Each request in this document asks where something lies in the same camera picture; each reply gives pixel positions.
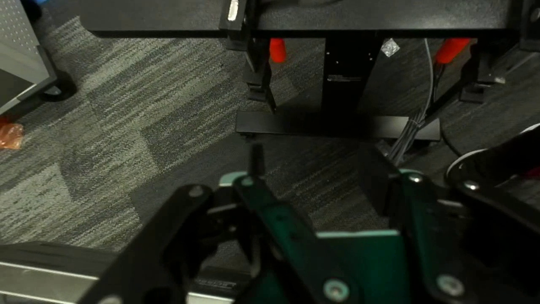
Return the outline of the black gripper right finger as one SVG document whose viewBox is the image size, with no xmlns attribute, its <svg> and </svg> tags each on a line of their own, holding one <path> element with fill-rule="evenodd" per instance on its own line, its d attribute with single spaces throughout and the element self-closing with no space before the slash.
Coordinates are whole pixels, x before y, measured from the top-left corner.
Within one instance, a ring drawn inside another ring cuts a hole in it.
<svg viewBox="0 0 540 304">
<path fill-rule="evenodd" d="M 441 185 L 390 163 L 387 215 L 405 236 L 414 286 L 422 293 L 539 291 L 539 209 L 503 188 L 537 171 L 535 124 L 456 158 Z"/>
</svg>

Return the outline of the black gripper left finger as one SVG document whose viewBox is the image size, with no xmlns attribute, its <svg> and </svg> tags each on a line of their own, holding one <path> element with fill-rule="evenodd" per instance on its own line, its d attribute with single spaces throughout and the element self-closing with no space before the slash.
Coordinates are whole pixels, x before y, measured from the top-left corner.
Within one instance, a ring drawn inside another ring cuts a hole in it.
<svg viewBox="0 0 540 304">
<path fill-rule="evenodd" d="M 181 185 L 78 304 L 188 304 L 205 263 L 227 241 L 238 242 L 249 263 L 249 275 L 233 296 L 243 302 L 265 273 L 262 232 L 255 222 L 240 182 L 218 188 Z"/>
</svg>

